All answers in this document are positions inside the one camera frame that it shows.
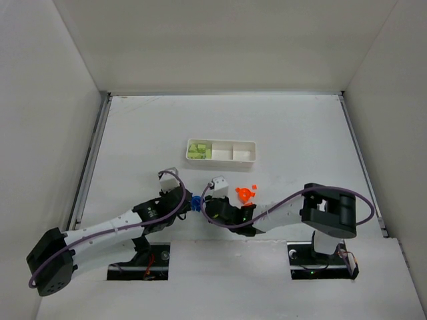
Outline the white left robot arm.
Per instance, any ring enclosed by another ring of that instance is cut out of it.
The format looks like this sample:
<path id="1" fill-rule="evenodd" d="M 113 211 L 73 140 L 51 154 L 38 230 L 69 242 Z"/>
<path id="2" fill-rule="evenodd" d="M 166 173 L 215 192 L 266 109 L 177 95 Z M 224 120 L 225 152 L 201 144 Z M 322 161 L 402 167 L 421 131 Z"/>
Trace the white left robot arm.
<path id="1" fill-rule="evenodd" d="M 118 217 L 74 231 L 46 231 L 26 258 L 29 288 L 52 295 L 98 265 L 137 265 L 151 258 L 147 235 L 162 231 L 191 209 L 192 193 L 182 187 L 160 192 Z"/>

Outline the large green rectangular lego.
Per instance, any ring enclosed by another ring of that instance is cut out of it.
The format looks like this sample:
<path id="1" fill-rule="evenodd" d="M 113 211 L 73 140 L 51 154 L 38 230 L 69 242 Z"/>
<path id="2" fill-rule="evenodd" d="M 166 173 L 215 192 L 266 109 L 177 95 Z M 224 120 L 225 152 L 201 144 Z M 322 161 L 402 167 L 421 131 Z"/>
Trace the large green rectangular lego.
<path id="1" fill-rule="evenodd" d="M 187 158 L 188 159 L 205 159 L 206 152 L 188 152 Z"/>

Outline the blue curved lego piece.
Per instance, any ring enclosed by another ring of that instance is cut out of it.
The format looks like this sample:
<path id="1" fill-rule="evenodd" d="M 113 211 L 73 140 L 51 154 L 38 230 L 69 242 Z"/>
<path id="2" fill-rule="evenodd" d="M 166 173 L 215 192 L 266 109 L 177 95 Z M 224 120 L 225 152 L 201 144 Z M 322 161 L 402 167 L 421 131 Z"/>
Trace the blue curved lego piece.
<path id="1" fill-rule="evenodd" d="M 201 205 L 204 203 L 204 198 L 199 195 L 195 195 L 191 199 L 191 210 L 192 211 L 201 211 Z"/>

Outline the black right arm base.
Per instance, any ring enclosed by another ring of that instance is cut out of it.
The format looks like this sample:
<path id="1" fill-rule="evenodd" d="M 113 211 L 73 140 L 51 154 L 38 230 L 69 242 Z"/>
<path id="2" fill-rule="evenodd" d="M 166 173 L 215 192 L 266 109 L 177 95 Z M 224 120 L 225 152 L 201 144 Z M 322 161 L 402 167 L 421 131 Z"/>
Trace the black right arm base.
<path id="1" fill-rule="evenodd" d="M 331 255 L 317 253 L 310 242 L 288 242 L 292 280 L 349 279 L 360 273 L 355 255 L 341 241 Z"/>

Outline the green sloped lego piece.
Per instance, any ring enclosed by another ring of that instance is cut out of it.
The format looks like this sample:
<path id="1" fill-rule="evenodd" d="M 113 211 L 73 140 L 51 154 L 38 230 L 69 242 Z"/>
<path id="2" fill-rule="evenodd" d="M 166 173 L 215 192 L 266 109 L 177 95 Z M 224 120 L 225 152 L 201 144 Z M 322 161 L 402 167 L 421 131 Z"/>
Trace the green sloped lego piece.
<path id="1" fill-rule="evenodd" d="M 199 153 L 197 145 L 191 144 L 188 149 L 188 153 Z"/>

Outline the small green square lego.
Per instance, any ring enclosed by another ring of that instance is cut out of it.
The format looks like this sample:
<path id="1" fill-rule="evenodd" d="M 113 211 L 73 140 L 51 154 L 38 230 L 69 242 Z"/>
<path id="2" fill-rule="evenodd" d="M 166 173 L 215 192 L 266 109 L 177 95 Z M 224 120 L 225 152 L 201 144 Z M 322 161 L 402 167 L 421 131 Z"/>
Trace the small green square lego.
<path id="1" fill-rule="evenodd" d="M 205 153 L 206 152 L 206 144 L 197 144 L 197 152 Z"/>

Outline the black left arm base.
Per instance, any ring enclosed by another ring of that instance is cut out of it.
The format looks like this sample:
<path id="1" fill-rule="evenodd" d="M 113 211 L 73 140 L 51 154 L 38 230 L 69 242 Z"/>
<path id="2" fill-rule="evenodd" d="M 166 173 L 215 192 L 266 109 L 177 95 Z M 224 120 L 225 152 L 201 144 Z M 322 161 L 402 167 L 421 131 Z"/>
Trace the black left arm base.
<path id="1" fill-rule="evenodd" d="M 131 261 L 107 269 L 108 281 L 167 281 L 170 243 L 152 243 L 149 253 L 138 253 Z"/>

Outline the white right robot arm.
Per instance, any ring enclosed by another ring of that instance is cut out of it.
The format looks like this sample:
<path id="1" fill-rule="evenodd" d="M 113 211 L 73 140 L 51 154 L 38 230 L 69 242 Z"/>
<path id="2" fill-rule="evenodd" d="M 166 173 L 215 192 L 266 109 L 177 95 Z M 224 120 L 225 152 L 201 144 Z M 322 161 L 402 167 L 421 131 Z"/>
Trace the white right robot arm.
<path id="1" fill-rule="evenodd" d="M 246 237 L 302 223 L 314 230 L 314 251 L 325 255 L 331 255 L 341 240 L 357 236 L 356 194 L 316 183 L 270 205 L 236 207 L 215 192 L 201 203 L 201 212 L 210 223 Z"/>

